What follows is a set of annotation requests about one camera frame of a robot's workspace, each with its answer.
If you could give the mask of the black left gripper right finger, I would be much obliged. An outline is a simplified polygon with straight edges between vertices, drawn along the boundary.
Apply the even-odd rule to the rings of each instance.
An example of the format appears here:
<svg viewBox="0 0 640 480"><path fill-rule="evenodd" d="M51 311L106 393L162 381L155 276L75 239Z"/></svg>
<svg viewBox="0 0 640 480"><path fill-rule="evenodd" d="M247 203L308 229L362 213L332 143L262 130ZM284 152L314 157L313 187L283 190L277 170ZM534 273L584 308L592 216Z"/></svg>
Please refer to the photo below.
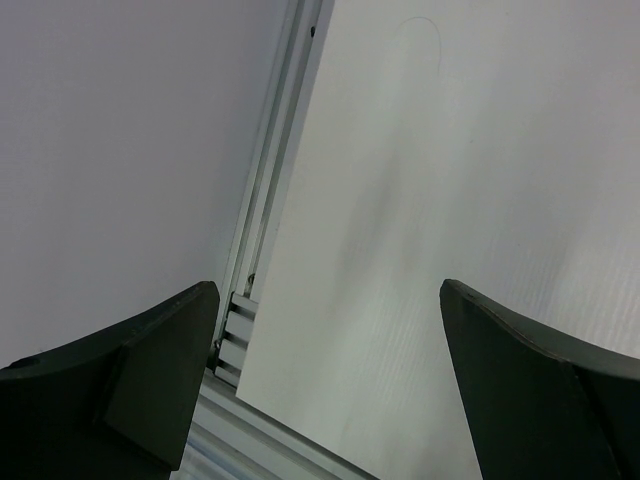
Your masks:
<svg viewBox="0 0 640 480"><path fill-rule="evenodd" d="M483 478L638 478L638 359L457 280L443 282L439 299Z"/></svg>

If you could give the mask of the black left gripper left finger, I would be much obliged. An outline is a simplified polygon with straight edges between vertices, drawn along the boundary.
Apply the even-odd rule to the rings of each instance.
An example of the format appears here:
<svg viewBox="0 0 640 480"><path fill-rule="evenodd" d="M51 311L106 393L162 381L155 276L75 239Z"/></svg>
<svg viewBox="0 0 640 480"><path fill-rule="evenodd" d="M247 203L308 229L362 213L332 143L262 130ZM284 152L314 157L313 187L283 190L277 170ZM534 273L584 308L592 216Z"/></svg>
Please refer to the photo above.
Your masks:
<svg viewBox="0 0 640 480"><path fill-rule="evenodd" d="M212 281L1 371L4 479L167 479L179 469L220 302Z"/></svg>

